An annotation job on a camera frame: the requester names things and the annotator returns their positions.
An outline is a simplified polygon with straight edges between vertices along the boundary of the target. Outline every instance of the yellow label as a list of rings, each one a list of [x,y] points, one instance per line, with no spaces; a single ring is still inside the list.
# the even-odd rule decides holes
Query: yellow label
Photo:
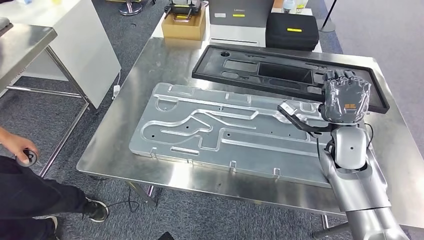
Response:
[[[356,104],[345,104],[344,108],[345,109],[357,109],[357,105]]]
[[[302,32],[302,29],[298,29],[298,28],[287,28],[287,31],[289,31],[289,32],[299,32],[299,33],[301,33],[301,32]]]

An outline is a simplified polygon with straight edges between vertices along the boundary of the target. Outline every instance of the black sneaker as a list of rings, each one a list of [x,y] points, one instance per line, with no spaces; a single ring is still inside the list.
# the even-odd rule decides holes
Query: black sneaker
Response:
[[[56,229],[58,229],[58,218],[55,217],[55,216],[45,216],[45,217],[42,217],[40,219],[50,219],[50,220],[53,221],[54,232],[53,232],[53,234],[51,234],[47,237],[47,240],[59,240],[59,238],[56,236]]]
[[[87,203],[84,206],[84,214],[88,215],[91,221],[96,223],[104,222],[109,216],[109,209],[101,201],[91,200],[86,197]]]

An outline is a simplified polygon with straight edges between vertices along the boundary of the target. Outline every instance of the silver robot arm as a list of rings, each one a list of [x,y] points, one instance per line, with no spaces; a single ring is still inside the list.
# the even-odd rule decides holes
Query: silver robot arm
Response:
[[[329,132],[331,141],[317,150],[341,211],[346,213],[354,240],[409,240],[390,210],[387,183],[367,134],[358,123],[368,111],[371,84],[350,71],[324,75],[325,102],[319,108],[329,124],[309,126],[296,117],[296,109],[281,103],[277,109],[298,129],[318,138]]]
[[[331,135],[334,146],[327,145],[319,161],[340,210],[346,212],[353,239],[408,240],[390,210],[386,181],[367,149],[364,130],[342,126]]]

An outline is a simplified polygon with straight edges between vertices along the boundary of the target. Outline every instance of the machined aluminum panel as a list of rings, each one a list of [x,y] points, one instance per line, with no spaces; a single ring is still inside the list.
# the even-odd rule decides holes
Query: machined aluminum panel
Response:
[[[153,159],[329,188],[316,140],[277,111],[281,102],[281,98],[159,83],[129,148]],[[327,125],[318,103],[289,103],[306,123]],[[324,133],[319,139],[323,148],[331,137]]]

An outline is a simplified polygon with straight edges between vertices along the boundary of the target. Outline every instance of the black pants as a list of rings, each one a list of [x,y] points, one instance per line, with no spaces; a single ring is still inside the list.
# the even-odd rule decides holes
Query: black pants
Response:
[[[44,240],[53,233],[57,213],[82,213],[84,192],[36,175],[14,159],[0,156],[0,240]]]

